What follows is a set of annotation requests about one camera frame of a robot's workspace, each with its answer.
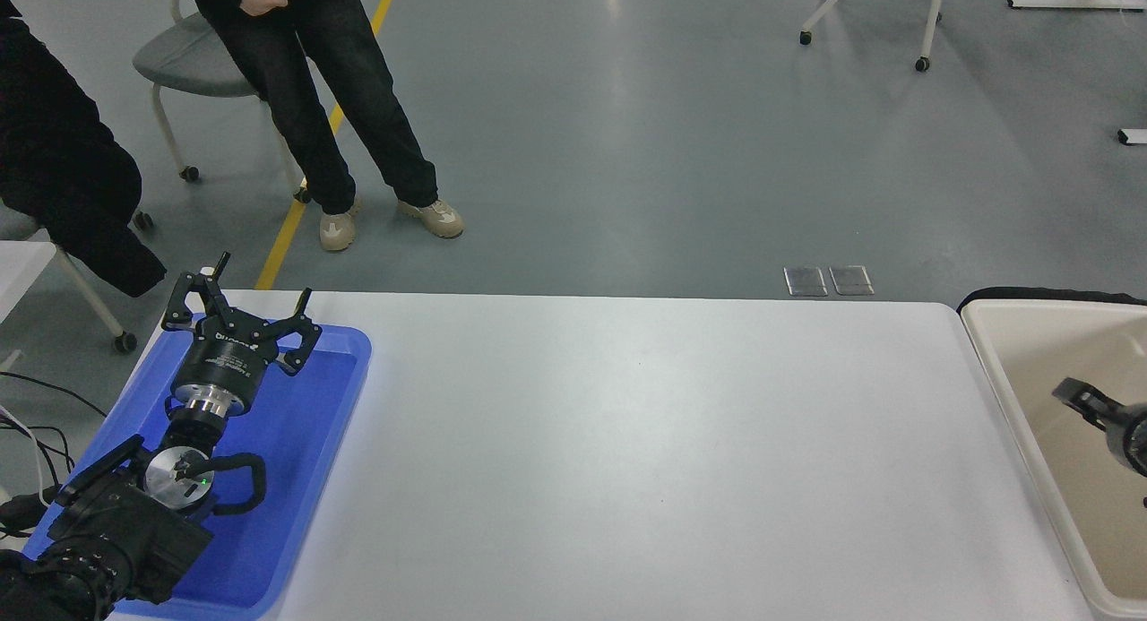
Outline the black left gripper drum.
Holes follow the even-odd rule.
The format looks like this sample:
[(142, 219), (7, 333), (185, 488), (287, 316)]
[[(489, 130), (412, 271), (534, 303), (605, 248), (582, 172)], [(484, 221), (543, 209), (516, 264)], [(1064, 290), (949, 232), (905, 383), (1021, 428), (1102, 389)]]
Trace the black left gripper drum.
[(266, 324), (235, 320), (235, 328), (227, 331), (221, 320), (196, 323), (190, 348), (177, 370), (175, 398), (188, 403), (196, 393), (214, 387), (229, 393), (234, 403), (253, 403), (270, 360), (276, 356), (265, 341), (253, 340), (253, 332)]

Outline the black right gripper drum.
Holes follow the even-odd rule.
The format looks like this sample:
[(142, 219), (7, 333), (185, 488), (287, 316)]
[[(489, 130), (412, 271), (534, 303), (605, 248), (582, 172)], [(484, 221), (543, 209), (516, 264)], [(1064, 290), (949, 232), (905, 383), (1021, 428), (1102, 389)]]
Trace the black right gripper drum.
[(1108, 422), (1108, 450), (1122, 466), (1146, 478), (1146, 407), (1119, 405)]

